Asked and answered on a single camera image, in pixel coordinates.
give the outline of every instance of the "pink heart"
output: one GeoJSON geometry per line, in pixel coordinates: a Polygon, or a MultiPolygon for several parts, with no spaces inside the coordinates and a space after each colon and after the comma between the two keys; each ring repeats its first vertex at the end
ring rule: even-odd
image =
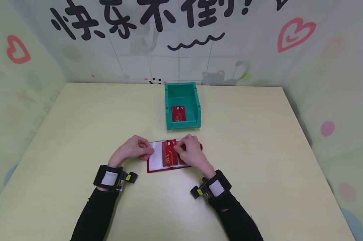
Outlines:
{"type": "MultiPolygon", "coordinates": [[[[295,46],[298,46],[301,43],[303,43],[304,41],[306,41],[313,34],[316,26],[317,26],[316,23],[313,23],[313,22],[303,24],[303,19],[302,18],[294,18],[290,22],[286,23],[283,26],[283,28],[282,28],[281,32],[279,33],[279,36],[278,36],[278,53],[282,53],[283,51],[294,48],[295,46]],[[299,33],[304,28],[309,28],[309,32],[307,33],[306,36],[301,38],[299,41],[297,41],[297,42],[283,48],[283,46],[282,46],[283,36],[285,35],[285,32],[286,32],[287,28],[290,25],[293,25],[293,24],[297,25],[297,28],[295,29],[294,34],[299,33]]],[[[298,40],[298,37],[290,38],[289,35],[286,37],[286,42],[288,42],[288,43],[292,43],[292,42],[294,42],[296,40],[298,40]]]]}
{"type": "Polygon", "coordinates": [[[15,35],[7,36],[7,44],[9,45],[9,48],[7,48],[6,54],[13,63],[24,64],[24,63],[30,61],[31,56],[29,54],[29,51],[27,50],[26,46],[22,43],[22,41],[17,36],[15,36],[15,35]],[[21,50],[23,51],[24,56],[22,56],[20,58],[15,58],[13,56],[13,54],[17,51],[14,43],[17,43],[20,46],[21,50]]]}

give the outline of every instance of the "wrist strap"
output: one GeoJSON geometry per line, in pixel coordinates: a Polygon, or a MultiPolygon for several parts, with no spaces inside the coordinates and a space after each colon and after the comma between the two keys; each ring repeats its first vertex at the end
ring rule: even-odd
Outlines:
{"type": "Polygon", "coordinates": [[[223,175],[222,171],[216,170],[216,175],[210,180],[203,178],[203,184],[199,187],[195,186],[191,190],[192,196],[198,198],[201,195],[206,195],[209,198],[219,199],[225,196],[231,189],[231,184],[223,175]]]}
{"type": "Polygon", "coordinates": [[[119,177],[123,168],[112,168],[101,165],[94,179],[93,185],[114,191],[117,187],[119,177]]]}
{"type": "Polygon", "coordinates": [[[124,181],[135,183],[138,175],[123,171],[123,167],[112,168],[102,165],[98,169],[93,185],[107,189],[108,191],[122,191],[124,181]]]}

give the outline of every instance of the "black sleeve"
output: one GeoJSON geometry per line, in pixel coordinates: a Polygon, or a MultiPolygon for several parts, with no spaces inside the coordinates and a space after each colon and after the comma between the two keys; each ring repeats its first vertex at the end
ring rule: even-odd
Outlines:
{"type": "Polygon", "coordinates": [[[253,219],[230,192],[220,199],[209,198],[208,200],[219,215],[230,241],[263,241],[253,219]]]}
{"type": "Polygon", "coordinates": [[[103,241],[119,192],[95,188],[72,234],[72,241],[103,241]]]}

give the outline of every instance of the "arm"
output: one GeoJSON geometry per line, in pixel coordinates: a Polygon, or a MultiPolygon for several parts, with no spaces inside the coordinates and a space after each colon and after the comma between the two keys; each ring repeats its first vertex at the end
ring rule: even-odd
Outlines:
{"type": "MultiPolygon", "coordinates": [[[[128,158],[148,160],[154,149],[148,140],[133,136],[113,153],[108,166],[121,167],[128,158]]],[[[72,234],[72,241],[103,241],[111,221],[119,192],[96,187],[82,210],[72,234]]]]}
{"type": "Polygon", "coordinates": [[[218,214],[231,241],[263,241],[253,219],[230,192],[219,200],[209,198],[208,202],[218,214]]]}
{"type": "MultiPolygon", "coordinates": [[[[215,169],[200,149],[196,136],[187,135],[174,148],[185,163],[200,170],[205,178],[211,179],[216,175],[215,169]]],[[[209,198],[209,204],[218,214],[230,241],[263,241],[252,218],[230,192],[220,198],[209,198]]]]}

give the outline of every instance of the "wavy line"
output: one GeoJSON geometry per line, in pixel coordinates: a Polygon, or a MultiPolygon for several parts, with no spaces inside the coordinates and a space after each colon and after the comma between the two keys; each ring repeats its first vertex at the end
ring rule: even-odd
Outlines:
{"type": "Polygon", "coordinates": [[[224,37],[224,33],[222,33],[219,37],[215,38],[211,35],[208,35],[206,41],[204,42],[200,42],[199,40],[195,39],[194,41],[192,41],[192,43],[190,45],[184,45],[184,44],[179,44],[176,48],[172,48],[171,46],[168,45],[168,48],[172,51],[176,51],[179,50],[181,47],[185,48],[185,49],[189,49],[192,46],[194,46],[195,44],[199,44],[199,45],[205,45],[206,43],[208,43],[208,41],[212,40],[212,41],[218,41],[221,40],[224,37]]]}

